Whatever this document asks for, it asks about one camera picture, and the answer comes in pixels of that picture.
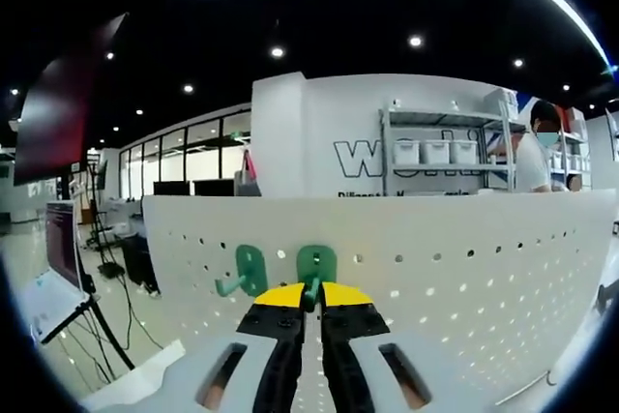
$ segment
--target white shirt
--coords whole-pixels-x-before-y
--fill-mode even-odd
[[[516,151],[516,192],[551,186],[548,151],[533,133],[525,133]]]

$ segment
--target laptop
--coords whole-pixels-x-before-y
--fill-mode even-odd
[[[79,273],[76,230],[72,200],[47,203],[45,246],[49,269],[28,282],[19,296],[30,335],[42,343],[53,339],[89,298]]]

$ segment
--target face mask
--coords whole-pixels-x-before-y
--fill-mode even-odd
[[[545,147],[550,147],[557,143],[559,140],[558,133],[537,133],[536,137],[540,141],[540,143]]]

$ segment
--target floor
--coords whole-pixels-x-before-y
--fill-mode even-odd
[[[85,237],[88,234],[88,228],[80,228],[80,234]],[[44,235],[41,223],[30,222],[14,227],[11,234],[0,237],[0,247],[4,251],[5,266],[15,291],[45,271]],[[118,280],[105,280],[100,276],[97,266],[101,261],[97,252],[82,250],[81,254],[84,267],[93,276],[97,291],[101,295],[100,306],[103,314],[120,343],[127,346],[129,312],[123,286]],[[120,250],[115,250],[115,254],[122,263]],[[602,283],[609,284],[618,277],[619,240],[615,239],[602,276]],[[127,280],[127,286],[134,312],[139,320],[131,327],[131,345],[127,353],[139,366],[160,351],[156,344],[167,346],[181,337],[173,329],[173,325],[168,324],[167,315],[170,315],[169,312],[173,309],[167,309],[163,300],[151,297],[129,280]],[[57,378],[75,398],[85,398],[105,385],[97,369],[97,363],[105,366],[105,362],[97,340],[88,327],[89,324],[92,324],[92,321],[82,316],[51,343],[40,347],[42,355]],[[582,327],[571,346],[566,350],[564,357],[553,369],[551,379],[557,382],[559,387],[575,368],[599,325],[599,316],[591,311],[583,321]],[[117,377],[128,372],[106,340],[103,341],[103,349]],[[558,387],[550,387],[542,380],[526,393],[506,402],[500,410],[518,413],[541,411],[543,405],[557,392],[557,389]]]

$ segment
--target green pegboard hook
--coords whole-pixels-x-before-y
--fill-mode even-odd
[[[229,282],[215,280],[215,289],[220,297],[227,297],[241,287],[250,297],[257,297],[269,290],[264,256],[254,246],[242,245],[236,249],[238,278]]]
[[[305,246],[297,254],[297,278],[309,288],[303,295],[307,311],[313,311],[318,299],[321,282],[336,282],[338,278],[338,258],[326,246]]]

